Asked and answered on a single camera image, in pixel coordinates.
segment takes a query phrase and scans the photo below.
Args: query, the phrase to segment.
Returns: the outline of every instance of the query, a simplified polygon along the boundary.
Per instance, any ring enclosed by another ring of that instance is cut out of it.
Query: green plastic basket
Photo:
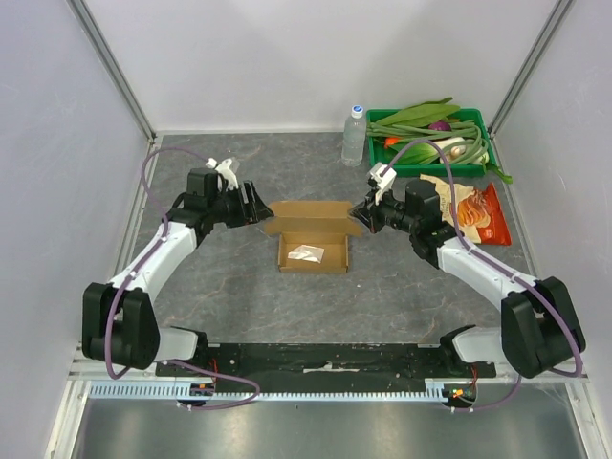
[[[365,116],[368,122],[378,121],[384,117],[393,115],[398,111],[399,110],[374,109],[368,110]],[[489,162],[497,165],[491,146],[491,141],[489,140],[489,133],[487,132],[485,123],[482,120],[480,111],[475,108],[462,108],[458,112],[450,115],[450,117],[457,118],[461,121],[473,120],[476,123],[476,125],[482,131],[483,138],[489,142]],[[368,137],[367,143],[370,149],[370,165],[374,165],[376,163],[387,164],[388,160],[384,155],[384,145],[381,142],[375,141],[372,137]],[[447,171],[444,169],[443,164],[395,165],[393,168],[398,173],[398,177],[415,177],[421,174],[435,175],[438,177],[447,176]],[[482,165],[479,164],[452,165],[450,170],[452,171],[452,175],[457,177],[481,177],[485,175]]]

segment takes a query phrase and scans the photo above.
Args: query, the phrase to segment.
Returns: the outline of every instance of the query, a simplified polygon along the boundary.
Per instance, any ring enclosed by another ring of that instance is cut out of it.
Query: white wall
[[[64,0],[0,9],[0,455],[41,457],[146,141]]]
[[[486,120],[555,0],[88,0],[158,130],[340,130],[454,96]]]
[[[580,0],[497,140],[539,273],[569,286],[612,426],[612,3]]]

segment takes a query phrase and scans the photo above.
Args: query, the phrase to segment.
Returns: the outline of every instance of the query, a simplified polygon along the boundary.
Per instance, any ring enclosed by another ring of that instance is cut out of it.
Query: water bottle
[[[360,165],[364,143],[365,118],[363,117],[363,107],[355,105],[351,110],[351,116],[346,119],[344,124],[342,162],[350,166]]]

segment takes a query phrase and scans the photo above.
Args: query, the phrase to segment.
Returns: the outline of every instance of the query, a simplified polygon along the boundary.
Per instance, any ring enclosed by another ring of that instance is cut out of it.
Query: open cardboard box
[[[361,226],[353,221],[347,201],[278,201],[269,207],[274,219],[267,223],[267,234],[280,233],[278,269],[282,273],[346,273],[348,236],[361,236]],[[288,258],[301,245],[324,249],[320,263]]]

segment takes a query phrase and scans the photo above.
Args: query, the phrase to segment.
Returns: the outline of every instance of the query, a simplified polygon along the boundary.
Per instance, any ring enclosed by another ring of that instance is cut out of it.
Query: red chip bag
[[[451,225],[450,215],[450,185],[437,177],[421,175],[436,185],[436,193],[440,196],[442,218]],[[495,186],[489,184],[484,191],[473,186],[455,184],[457,199],[457,220],[459,229],[477,244],[496,244],[510,246],[512,238],[504,218],[504,212],[499,204]]]

